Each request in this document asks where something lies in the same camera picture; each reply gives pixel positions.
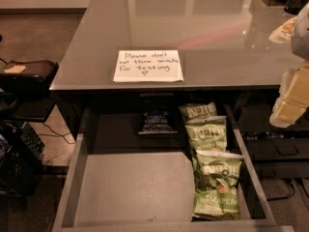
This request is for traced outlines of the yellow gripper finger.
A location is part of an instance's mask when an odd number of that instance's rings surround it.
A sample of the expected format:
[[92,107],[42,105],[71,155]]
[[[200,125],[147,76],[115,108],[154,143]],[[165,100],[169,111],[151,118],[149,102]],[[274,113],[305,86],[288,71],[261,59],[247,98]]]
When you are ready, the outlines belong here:
[[293,125],[309,107],[309,66],[284,72],[269,122],[277,128]]

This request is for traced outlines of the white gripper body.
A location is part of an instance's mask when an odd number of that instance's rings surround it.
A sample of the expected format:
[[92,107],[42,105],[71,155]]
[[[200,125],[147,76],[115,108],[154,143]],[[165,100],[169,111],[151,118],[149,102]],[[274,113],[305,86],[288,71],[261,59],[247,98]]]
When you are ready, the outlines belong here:
[[284,44],[291,39],[296,17],[288,19],[275,29],[269,36],[269,40],[276,44]]

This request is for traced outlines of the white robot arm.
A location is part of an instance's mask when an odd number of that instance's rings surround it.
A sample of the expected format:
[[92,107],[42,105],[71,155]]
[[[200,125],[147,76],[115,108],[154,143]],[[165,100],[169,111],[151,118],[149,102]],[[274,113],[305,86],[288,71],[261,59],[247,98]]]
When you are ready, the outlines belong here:
[[309,4],[273,31],[269,39],[278,44],[291,42],[293,54],[304,60],[298,69],[287,69],[282,75],[279,97],[269,117],[273,126],[287,128],[309,107]]

